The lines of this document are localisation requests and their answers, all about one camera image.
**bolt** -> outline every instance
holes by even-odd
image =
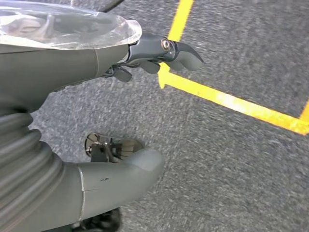
[[[170,41],[167,40],[167,38],[163,38],[161,40],[161,47],[164,51],[168,51],[170,49]]]

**plastic wrap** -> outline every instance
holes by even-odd
[[[99,49],[140,38],[135,20],[69,5],[0,0],[0,44],[60,50]]]

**wire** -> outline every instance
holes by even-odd
[[[117,7],[118,5],[121,4],[121,2],[123,2],[124,0],[114,0],[112,1],[104,7],[99,8],[99,12],[104,12],[104,13],[107,13],[109,12],[115,7]]]

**yellow line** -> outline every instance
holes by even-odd
[[[179,41],[182,37],[194,0],[180,0],[175,14],[168,38],[173,41]]]
[[[309,122],[285,115],[280,112],[268,109],[266,107],[245,101],[229,94],[220,92],[194,81],[190,81],[173,73],[164,74],[166,85],[175,87],[197,97],[212,101],[216,104],[230,108],[242,114],[255,117],[262,121],[284,129],[306,135],[309,133]]]
[[[309,100],[307,102],[307,105],[304,108],[299,119],[309,122]]]
[[[168,36],[169,39],[180,40],[193,2],[194,0],[180,0]],[[170,67],[166,64],[161,64],[158,77],[161,88],[169,85],[284,129],[302,135],[309,133],[309,101],[301,119],[298,119],[170,73]]]

